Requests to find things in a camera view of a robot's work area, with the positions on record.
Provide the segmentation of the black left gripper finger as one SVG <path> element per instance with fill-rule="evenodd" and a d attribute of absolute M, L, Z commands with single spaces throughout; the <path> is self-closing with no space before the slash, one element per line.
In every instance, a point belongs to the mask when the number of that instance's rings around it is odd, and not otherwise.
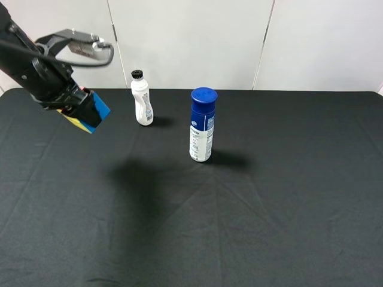
<path fill-rule="evenodd" d="M 96 107 L 94 92 L 78 89 L 70 99 L 71 104 L 64 107 L 63 115 L 78 119 L 92 128 L 100 125 L 102 118 Z"/>

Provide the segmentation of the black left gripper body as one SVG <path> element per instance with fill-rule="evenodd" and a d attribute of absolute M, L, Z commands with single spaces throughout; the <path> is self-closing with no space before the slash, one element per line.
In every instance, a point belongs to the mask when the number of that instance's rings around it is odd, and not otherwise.
<path fill-rule="evenodd" d="M 20 79 L 44 109 L 75 109 L 84 102 L 86 93 L 73 80 L 72 73 L 69 65 L 34 58 Z"/>

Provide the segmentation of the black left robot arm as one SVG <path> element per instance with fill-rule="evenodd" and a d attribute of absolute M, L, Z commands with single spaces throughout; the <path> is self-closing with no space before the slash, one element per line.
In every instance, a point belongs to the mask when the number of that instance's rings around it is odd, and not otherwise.
<path fill-rule="evenodd" d="M 69 39 L 49 35 L 34 43 L 1 5 L 1 71 L 28 91 L 46 110 L 60 110 L 90 127 L 102 116 L 94 92 L 82 90 L 72 78 L 73 67 L 81 65 L 56 59 Z"/>

